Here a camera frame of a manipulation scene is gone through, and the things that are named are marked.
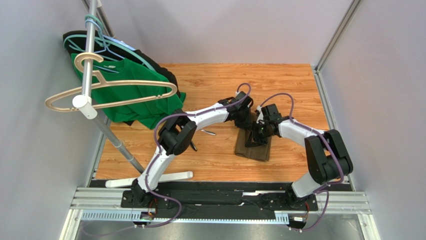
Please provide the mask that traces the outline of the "brown cloth napkin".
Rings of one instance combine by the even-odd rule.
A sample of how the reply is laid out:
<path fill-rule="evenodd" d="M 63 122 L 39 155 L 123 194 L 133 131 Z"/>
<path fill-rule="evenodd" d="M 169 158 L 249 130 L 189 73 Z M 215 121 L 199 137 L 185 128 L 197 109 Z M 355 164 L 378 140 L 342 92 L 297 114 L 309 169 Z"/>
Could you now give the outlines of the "brown cloth napkin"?
<path fill-rule="evenodd" d="M 249 135 L 249 130 L 241 128 L 239 129 L 234 147 L 234 154 L 239 157 L 252 159 L 260 162 L 269 161 L 270 149 L 272 144 L 271 137 L 267 139 L 268 143 L 266 145 L 245 147 L 245 143 L 248 140 Z"/>

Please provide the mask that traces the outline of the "silver fork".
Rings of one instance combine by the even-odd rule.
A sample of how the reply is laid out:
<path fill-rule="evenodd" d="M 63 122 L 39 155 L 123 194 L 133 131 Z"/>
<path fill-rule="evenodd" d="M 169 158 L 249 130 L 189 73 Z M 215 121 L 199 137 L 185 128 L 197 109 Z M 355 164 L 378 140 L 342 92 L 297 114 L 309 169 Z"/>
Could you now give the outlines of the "silver fork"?
<path fill-rule="evenodd" d="M 211 132 L 211 131 L 208 131 L 208 130 L 204 130 L 204 129 L 201 129 L 200 130 L 201 132 L 203 132 L 203 133 L 206 133 L 206 134 L 208 134 L 208 135 L 211 135 L 211 136 L 216 136 L 217 134 L 216 133 L 214 133 L 214 132 Z"/>

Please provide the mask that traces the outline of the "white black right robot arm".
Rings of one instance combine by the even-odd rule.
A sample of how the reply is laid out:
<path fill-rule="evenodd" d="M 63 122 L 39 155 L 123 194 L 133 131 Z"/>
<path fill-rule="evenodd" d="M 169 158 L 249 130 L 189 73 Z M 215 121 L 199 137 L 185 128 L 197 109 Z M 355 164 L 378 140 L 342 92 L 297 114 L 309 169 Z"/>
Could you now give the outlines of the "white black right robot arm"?
<path fill-rule="evenodd" d="M 306 126 L 290 115 L 282 116 L 275 104 L 259 106 L 255 114 L 245 147 L 265 146 L 277 136 L 305 148 L 308 171 L 285 190 L 289 208 L 298 208 L 317 191 L 353 172 L 351 157 L 338 130 Z"/>

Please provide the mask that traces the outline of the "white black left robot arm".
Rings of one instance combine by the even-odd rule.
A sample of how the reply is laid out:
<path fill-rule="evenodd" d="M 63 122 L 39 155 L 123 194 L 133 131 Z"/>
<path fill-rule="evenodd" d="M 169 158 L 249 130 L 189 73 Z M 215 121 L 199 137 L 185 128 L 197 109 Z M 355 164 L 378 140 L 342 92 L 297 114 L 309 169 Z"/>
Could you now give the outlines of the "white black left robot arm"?
<path fill-rule="evenodd" d="M 172 160 L 187 150 L 197 131 L 228 121 L 247 125 L 252 105 L 250 95 L 241 91 L 236 97 L 221 99 L 212 106 L 187 112 L 178 109 L 163 118 L 159 122 L 162 127 L 154 129 L 158 132 L 154 138 L 155 153 L 144 172 L 131 184 L 134 199 L 141 203 L 149 199 Z"/>

